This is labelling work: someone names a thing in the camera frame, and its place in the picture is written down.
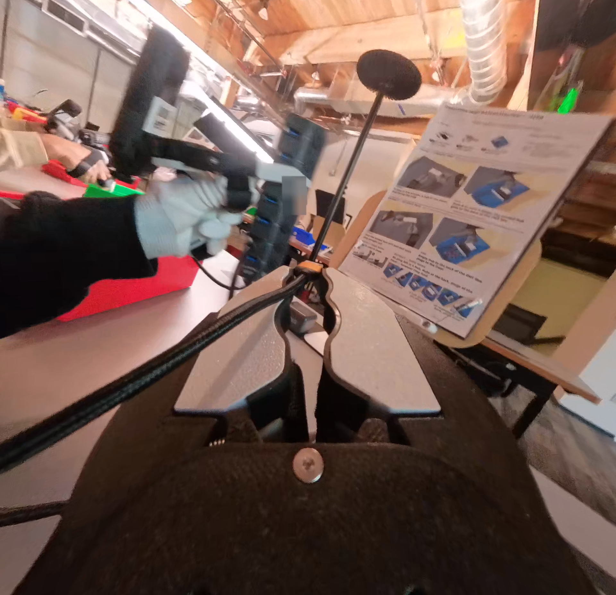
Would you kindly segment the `silver round air duct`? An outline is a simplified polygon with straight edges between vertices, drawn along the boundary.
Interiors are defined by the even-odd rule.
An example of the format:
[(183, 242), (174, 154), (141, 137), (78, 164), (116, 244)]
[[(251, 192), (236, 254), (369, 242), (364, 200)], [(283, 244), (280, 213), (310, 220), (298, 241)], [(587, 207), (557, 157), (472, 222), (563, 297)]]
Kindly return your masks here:
[[(430, 117), (444, 103), (459, 103), (466, 99), (465, 88), (452, 89), (435, 85), (421, 85), (415, 96), (407, 99), (384, 98), (378, 116), (393, 119)], [(343, 91), (329, 88), (301, 87), (295, 92), (295, 104), (300, 107), (327, 107), (338, 114), (366, 115), (370, 112), (376, 95), (359, 87), (348, 87)]]

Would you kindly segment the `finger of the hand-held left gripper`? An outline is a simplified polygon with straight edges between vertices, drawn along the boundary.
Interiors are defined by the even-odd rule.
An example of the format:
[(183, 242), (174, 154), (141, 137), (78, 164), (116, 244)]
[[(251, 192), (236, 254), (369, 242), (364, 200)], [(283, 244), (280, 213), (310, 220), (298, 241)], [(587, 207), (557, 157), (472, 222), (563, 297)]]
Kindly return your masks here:
[(272, 183), (282, 183), (283, 178), (295, 177), (295, 168), (276, 162), (256, 161), (255, 177)]

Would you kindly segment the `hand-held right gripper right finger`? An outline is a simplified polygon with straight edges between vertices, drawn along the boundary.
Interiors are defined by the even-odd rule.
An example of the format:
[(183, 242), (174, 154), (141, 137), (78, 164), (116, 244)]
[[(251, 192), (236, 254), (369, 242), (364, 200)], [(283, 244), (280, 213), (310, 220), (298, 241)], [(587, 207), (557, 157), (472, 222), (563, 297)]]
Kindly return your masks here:
[(438, 415), (435, 397), (395, 312), (337, 269), (323, 272), (324, 364), (340, 385), (389, 415)]

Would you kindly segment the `black USB hub with switches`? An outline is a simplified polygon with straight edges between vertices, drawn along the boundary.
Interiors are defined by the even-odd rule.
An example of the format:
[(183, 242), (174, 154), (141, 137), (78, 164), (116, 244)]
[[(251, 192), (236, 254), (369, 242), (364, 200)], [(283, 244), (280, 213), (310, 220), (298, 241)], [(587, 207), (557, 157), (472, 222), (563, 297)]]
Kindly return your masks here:
[(242, 259), (244, 285), (279, 268), (287, 257), (297, 218), (306, 213), (307, 193), (325, 141), (325, 130), (319, 125), (297, 114), (287, 117), (275, 162), (293, 166), (295, 177), (283, 178), (282, 183), (261, 180), (261, 194)]

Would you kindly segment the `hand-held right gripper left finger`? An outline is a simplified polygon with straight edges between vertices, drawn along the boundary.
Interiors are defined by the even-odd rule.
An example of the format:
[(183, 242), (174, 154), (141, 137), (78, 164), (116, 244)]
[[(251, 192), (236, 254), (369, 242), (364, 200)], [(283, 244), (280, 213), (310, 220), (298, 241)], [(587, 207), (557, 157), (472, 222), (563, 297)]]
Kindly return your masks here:
[(175, 402), (178, 414), (221, 415), (248, 405), (291, 367), (283, 302), (251, 315), (198, 356)]

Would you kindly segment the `black disc pole stand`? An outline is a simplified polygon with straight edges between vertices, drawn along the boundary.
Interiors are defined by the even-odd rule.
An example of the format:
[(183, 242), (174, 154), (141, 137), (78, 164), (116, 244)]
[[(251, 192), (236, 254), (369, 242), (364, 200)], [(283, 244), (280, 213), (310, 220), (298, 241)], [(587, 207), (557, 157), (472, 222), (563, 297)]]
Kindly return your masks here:
[(318, 233), (309, 257), (316, 262), (322, 244), (333, 222), (336, 210), (355, 170), (366, 138), (378, 116), (383, 99), (403, 101), (415, 96), (421, 86), (421, 75), (411, 60), (389, 50), (370, 50), (360, 56), (357, 62), (357, 76), (362, 85), (374, 92), (375, 97), (362, 127), (350, 160), (343, 172), (335, 197), (328, 208), (323, 225)]

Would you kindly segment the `instruction sign on stand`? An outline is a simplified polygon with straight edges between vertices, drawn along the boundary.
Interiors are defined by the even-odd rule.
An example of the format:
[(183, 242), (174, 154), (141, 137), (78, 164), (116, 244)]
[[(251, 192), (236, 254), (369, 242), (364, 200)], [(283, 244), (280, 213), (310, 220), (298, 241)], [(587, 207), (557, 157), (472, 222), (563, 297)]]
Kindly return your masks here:
[(332, 286), (468, 339), (613, 121), (441, 106)]

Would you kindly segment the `wooden top desk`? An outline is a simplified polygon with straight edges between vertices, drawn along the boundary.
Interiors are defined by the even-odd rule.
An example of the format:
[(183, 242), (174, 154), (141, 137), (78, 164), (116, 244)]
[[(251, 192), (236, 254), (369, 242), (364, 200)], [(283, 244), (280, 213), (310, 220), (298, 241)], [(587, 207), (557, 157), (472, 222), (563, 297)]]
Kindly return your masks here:
[(557, 388), (596, 406), (602, 402), (588, 384), (564, 365), (501, 333), (491, 331), (479, 345), (497, 354), (497, 364), (504, 369), (503, 398), (519, 386), (534, 395), (512, 427), (512, 434), (517, 440), (524, 435)]

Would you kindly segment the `silver spiral air duct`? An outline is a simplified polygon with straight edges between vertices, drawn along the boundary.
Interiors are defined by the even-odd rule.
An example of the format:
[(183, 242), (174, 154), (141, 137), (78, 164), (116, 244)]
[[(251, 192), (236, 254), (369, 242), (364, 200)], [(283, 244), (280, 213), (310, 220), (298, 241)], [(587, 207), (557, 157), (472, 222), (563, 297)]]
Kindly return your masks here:
[(507, 81), (506, 0), (459, 0), (471, 83), (464, 103), (487, 106)]

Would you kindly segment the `person's left forearm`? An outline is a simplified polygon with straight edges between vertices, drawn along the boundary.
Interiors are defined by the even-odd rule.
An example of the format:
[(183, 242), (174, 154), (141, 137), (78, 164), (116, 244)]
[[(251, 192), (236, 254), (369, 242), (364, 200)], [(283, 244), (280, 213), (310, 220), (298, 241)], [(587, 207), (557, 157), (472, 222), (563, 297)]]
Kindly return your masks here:
[(103, 280), (156, 275), (135, 223), (139, 195), (1, 199), (1, 337), (71, 311)]

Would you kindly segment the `green plastic bin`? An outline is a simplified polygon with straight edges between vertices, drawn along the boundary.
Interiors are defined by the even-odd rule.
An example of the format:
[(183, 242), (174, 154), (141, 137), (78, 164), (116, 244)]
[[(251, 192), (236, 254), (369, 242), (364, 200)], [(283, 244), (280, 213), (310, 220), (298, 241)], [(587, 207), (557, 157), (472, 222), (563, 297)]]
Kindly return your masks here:
[(88, 184), (82, 197), (85, 199), (115, 199), (140, 195), (143, 195), (143, 191), (130, 188), (121, 183), (114, 183), (112, 187), (104, 187), (100, 184), (92, 183)]

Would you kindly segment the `red plastic bin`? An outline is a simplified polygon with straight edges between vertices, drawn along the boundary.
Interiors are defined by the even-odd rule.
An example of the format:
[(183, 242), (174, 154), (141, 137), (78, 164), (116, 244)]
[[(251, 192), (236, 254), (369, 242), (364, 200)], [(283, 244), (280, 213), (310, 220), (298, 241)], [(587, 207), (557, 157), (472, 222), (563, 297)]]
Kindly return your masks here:
[(73, 321), (188, 289), (197, 273), (195, 261), (188, 256), (159, 258), (156, 275), (142, 279), (110, 279), (94, 283), (86, 298), (57, 320)]
[(70, 176), (66, 171), (66, 168), (57, 160), (49, 160), (47, 163), (41, 166), (41, 171), (46, 175), (49, 175), (57, 180), (71, 184), (73, 186), (79, 186), (85, 188), (86, 183), (78, 178)]

